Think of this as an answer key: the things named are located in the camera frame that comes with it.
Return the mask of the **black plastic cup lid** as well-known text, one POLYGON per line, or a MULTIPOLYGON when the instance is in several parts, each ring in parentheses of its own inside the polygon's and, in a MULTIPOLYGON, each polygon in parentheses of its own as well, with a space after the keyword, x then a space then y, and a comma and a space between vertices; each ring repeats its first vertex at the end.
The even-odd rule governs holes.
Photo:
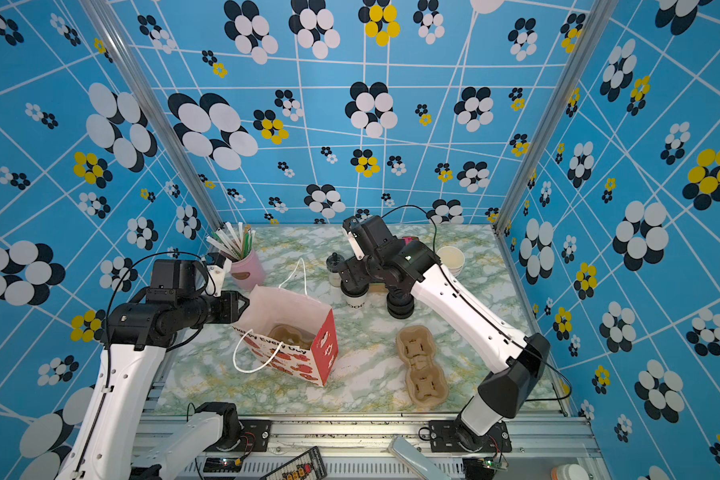
POLYGON ((360 298, 368 294, 370 284, 368 282, 356 282, 343 280, 341 283, 342 293, 349 298, 360 298))

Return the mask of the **white paper coffee cup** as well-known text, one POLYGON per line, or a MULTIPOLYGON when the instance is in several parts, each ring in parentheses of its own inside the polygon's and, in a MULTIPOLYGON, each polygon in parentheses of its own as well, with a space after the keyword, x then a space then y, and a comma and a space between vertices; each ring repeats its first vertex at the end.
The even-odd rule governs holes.
POLYGON ((357 295, 357 296, 344 295, 346 304, 354 309, 362 308, 366 304, 367 298, 368 298, 367 293, 364 293, 362 295, 357 295))

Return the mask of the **red white paper gift bag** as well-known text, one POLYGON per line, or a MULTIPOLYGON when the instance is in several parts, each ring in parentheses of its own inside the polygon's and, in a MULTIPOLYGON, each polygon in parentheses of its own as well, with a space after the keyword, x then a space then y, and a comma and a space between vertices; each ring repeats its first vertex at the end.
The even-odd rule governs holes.
POLYGON ((242 374, 270 367, 324 387, 339 354, 334 311, 306 290, 288 290, 286 284, 254 287, 233 324, 240 338, 232 364, 242 374))

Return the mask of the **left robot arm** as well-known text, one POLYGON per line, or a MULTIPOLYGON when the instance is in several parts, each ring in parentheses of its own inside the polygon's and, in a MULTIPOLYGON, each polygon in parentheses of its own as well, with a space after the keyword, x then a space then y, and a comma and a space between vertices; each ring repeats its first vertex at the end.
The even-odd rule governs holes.
POLYGON ((144 406, 177 335, 209 324, 232 324, 248 299, 223 288, 224 271, 200 261, 153 264, 148 286, 106 315, 99 375, 60 479, 174 479, 210 447, 230 449, 243 437, 237 408, 206 402, 184 426, 148 453, 133 447, 144 406))

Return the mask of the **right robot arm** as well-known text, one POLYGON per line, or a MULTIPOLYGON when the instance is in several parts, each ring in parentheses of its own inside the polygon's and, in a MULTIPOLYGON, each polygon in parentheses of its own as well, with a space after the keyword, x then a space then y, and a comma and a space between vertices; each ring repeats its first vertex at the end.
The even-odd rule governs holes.
POLYGON ((381 217, 349 217, 342 228, 353 251, 339 264, 343 292, 355 295, 372 283, 384 283, 390 315, 405 319, 415 301, 425 304, 466 339, 486 364, 489 374, 454 422, 463 447, 479 450, 496 423, 516 417, 542 378, 549 341, 538 333, 526 335, 502 320, 443 266, 432 248, 395 236, 381 217))

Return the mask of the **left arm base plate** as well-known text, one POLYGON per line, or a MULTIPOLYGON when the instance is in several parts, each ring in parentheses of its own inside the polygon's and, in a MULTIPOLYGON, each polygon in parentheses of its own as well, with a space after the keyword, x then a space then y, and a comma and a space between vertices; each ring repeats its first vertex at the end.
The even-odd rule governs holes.
POLYGON ((204 453, 266 452, 272 435, 273 422, 264 419, 242 419, 237 427, 236 438, 221 439, 207 447, 204 453))

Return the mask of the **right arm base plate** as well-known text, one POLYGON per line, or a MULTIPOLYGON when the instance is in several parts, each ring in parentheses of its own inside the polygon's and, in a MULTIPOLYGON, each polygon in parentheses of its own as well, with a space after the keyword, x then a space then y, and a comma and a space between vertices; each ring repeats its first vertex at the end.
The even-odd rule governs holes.
POLYGON ((435 453, 510 453, 513 449, 504 421, 494 424, 487 433, 477 436, 456 420, 428 422, 430 448, 435 453))

